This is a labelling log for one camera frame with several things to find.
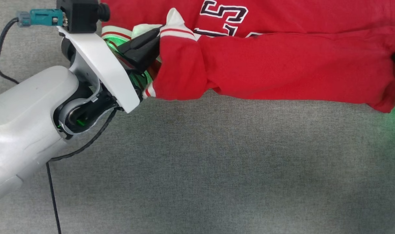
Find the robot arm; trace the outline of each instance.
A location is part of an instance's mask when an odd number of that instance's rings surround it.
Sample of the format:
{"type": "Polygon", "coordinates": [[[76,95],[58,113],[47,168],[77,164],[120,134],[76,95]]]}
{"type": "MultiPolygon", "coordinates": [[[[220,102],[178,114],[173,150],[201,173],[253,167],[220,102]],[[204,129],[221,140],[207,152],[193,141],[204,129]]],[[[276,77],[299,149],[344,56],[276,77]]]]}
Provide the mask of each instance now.
{"type": "Polygon", "coordinates": [[[130,113],[141,102],[141,90],[133,87],[129,73],[144,66],[141,61],[158,56],[158,35],[148,34],[124,45],[129,49],[118,57],[125,65],[134,64],[128,71],[95,34],[92,15],[78,17],[96,11],[97,18],[107,15],[106,6],[97,0],[78,0],[77,4],[85,7],[74,7],[71,0],[57,1],[66,21],[58,26],[64,36],[62,51],[71,60],[71,68],[48,68],[0,95],[0,199],[108,111],[121,108],[130,113]]]}

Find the black and white lettering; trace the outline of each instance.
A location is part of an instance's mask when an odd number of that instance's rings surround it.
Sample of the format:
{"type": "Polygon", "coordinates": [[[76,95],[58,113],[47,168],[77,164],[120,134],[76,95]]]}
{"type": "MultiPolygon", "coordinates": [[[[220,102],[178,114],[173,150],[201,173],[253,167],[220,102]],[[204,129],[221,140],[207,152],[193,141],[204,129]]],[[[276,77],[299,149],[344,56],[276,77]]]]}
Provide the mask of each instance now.
{"type": "Polygon", "coordinates": [[[245,38],[248,38],[248,37],[256,37],[256,36],[259,36],[259,35],[262,35],[262,33],[250,32],[250,33],[248,34],[248,36],[246,36],[245,38]]]}
{"type": "Polygon", "coordinates": [[[210,37],[225,37],[225,36],[233,37],[235,36],[236,31],[238,30],[238,26],[231,26],[229,24],[224,24],[223,29],[225,29],[227,32],[214,32],[214,31],[202,30],[200,28],[195,28],[193,32],[196,34],[206,35],[210,37]]]}
{"type": "Polygon", "coordinates": [[[248,14],[248,9],[245,6],[219,5],[216,9],[216,5],[217,2],[215,0],[205,0],[200,14],[222,19],[227,12],[235,13],[233,16],[228,16],[226,19],[228,23],[242,23],[248,14]]]}

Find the teal connector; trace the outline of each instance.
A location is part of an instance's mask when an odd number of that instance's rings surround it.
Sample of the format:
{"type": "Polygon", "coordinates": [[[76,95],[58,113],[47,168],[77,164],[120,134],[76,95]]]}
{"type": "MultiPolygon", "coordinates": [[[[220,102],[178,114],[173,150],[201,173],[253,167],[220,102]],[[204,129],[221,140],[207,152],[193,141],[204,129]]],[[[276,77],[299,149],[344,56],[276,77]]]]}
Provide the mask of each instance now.
{"type": "Polygon", "coordinates": [[[32,9],[28,12],[18,12],[18,25],[21,28],[31,25],[63,26],[64,14],[59,9],[32,9]]]}

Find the red sweatshirt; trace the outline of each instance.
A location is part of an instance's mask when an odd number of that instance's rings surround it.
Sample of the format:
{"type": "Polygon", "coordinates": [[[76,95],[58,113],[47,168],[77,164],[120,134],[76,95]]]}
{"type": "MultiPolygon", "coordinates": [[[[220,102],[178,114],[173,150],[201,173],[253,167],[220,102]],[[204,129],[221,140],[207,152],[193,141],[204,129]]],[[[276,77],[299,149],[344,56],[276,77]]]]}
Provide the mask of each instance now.
{"type": "Polygon", "coordinates": [[[146,96],[197,99],[214,89],[395,107],[395,0],[103,2],[111,8],[104,34],[130,39],[135,25],[166,25],[162,67],[146,96]]]}

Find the sweatshirt sleeve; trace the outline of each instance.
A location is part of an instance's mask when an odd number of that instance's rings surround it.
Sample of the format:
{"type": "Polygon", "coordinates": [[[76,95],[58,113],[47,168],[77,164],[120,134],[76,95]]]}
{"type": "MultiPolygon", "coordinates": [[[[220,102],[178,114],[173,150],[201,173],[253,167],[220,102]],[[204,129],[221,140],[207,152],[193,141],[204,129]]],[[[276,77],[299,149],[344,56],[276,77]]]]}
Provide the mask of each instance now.
{"type": "Polygon", "coordinates": [[[144,97],[200,98],[206,90],[243,99],[325,100],[395,106],[395,27],[341,34],[207,37],[171,9],[161,29],[162,67],[144,97]]]}

